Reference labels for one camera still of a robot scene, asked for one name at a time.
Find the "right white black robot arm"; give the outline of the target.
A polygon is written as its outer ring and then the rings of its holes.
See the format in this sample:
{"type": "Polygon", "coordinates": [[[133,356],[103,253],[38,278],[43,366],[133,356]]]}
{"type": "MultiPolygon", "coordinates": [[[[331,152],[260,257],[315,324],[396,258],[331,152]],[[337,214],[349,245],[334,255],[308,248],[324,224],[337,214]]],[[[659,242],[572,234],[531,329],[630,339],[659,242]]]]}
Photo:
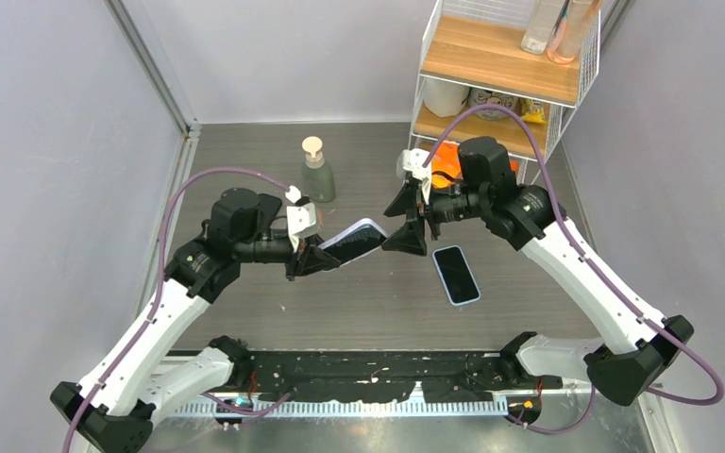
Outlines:
{"type": "Polygon", "coordinates": [[[442,223],[480,219],[493,235],[539,265],[572,298],[599,335],[591,340],[553,339],[536,332],[516,336],[499,354],[501,374],[514,387],[555,376],[591,383],[604,397],[630,405],[678,356],[694,328],[681,315],[666,317],[642,301],[600,262],[549,192],[517,182],[506,148],[492,137],[459,145],[461,171],[445,191],[432,187],[429,153],[401,152],[396,174],[403,184],[384,214],[404,225],[383,244],[385,251],[425,256],[425,234],[442,223]]]}

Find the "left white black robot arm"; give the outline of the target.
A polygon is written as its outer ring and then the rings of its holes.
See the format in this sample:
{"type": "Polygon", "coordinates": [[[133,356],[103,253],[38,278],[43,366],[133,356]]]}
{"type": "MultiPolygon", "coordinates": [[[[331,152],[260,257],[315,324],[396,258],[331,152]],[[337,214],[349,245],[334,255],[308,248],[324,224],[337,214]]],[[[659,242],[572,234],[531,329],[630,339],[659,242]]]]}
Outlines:
{"type": "Polygon", "coordinates": [[[281,263],[288,280],[339,267],[322,250],[321,216],[295,188],[282,199],[229,189],[201,233],[164,267],[154,297],[118,344],[79,382],[62,381],[50,399],[71,428],[101,452],[138,452],[159,422],[206,391],[244,389],[253,374],[245,343],[220,336],[194,358],[152,373],[181,334],[240,275],[245,263],[281,263]]]}

